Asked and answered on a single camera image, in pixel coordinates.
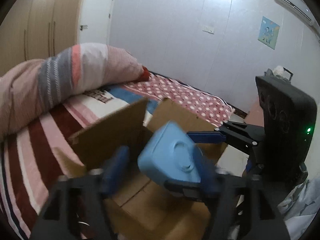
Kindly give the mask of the light blue square device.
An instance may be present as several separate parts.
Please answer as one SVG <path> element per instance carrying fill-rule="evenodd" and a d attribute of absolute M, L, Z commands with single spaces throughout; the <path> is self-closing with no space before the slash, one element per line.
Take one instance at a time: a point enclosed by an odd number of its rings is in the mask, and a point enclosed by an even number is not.
<path fill-rule="evenodd" d="M 150 138 L 137 163 L 140 172 L 156 184 L 167 180 L 199 183 L 200 176 L 194 165 L 195 143 L 173 121 L 167 122 Z"/>

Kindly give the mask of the white room door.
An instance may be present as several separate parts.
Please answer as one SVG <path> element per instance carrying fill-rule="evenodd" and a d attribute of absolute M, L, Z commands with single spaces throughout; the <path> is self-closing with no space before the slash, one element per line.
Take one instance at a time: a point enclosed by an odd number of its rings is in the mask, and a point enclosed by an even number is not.
<path fill-rule="evenodd" d="M 79 18 L 79 43 L 108 44 L 114 0 L 83 0 Z"/>

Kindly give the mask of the grey white cloth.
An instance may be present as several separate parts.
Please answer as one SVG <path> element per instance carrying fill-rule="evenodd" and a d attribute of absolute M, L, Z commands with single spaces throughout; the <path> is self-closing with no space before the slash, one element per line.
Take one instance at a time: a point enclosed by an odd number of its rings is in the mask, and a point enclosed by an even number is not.
<path fill-rule="evenodd" d="M 299 239 L 319 210 L 319 177 L 296 186 L 278 205 L 290 239 Z"/>

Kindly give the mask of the striped red pink bedsheet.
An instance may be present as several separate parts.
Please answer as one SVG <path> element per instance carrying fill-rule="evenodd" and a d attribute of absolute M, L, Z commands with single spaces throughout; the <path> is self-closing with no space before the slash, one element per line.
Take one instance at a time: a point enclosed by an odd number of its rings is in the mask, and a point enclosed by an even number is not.
<path fill-rule="evenodd" d="M 83 168 L 67 141 L 73 133 L 143 97 L 151 118 L 163 96 L 151 82 L 106 86 L 69 98 L 9 136 L 1 144 L 1 215 L 13 233 L 1 239 L 28 239 L 57 178 Z"/>

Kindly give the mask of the rolled striped quilt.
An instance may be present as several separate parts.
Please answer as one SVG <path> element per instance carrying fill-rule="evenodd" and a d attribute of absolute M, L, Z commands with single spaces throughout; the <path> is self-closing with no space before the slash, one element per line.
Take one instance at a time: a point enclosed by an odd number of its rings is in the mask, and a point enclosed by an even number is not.
<path fill-rule="evenodd" d="M 149 75 L 125 49 L 102 43 L 77 44 L 47 59 L 22 62 L 1 77 L 1 139 L 71 96 L 147 81 Z"/>

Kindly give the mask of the beige wooden wardrobe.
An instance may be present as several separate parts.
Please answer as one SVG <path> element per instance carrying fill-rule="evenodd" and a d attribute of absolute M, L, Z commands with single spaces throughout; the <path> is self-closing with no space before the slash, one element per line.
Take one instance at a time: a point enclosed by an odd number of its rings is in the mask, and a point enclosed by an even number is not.
<path fill-rule="evenodd" d="M 1 23 L 1 75 L 77 43 L 82 0 L 17 0 Z"/>

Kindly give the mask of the white wall switch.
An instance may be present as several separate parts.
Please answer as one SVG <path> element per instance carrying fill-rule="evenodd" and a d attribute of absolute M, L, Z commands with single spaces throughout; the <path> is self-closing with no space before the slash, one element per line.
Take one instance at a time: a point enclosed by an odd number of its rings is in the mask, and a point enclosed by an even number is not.
<path fill-rule="evenodd" d="M 214 27 L 203 25 L 202 26 L 202 31 L 205 32 L 205 33 L 209 33 L 209 34 L 214 34 L 215 29 L 214 29 Z"/>

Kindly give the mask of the blue cartoon wall poster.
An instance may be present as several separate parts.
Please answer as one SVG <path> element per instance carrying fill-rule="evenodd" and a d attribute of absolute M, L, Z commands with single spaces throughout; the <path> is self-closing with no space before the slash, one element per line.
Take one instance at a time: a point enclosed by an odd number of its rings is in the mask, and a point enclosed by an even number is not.
<path fill-rule="evenodd" d="M 263 16 L 258 40 L 271 49 L 275 50 L 279 30 L 280 26 L 278 24 Z"/>

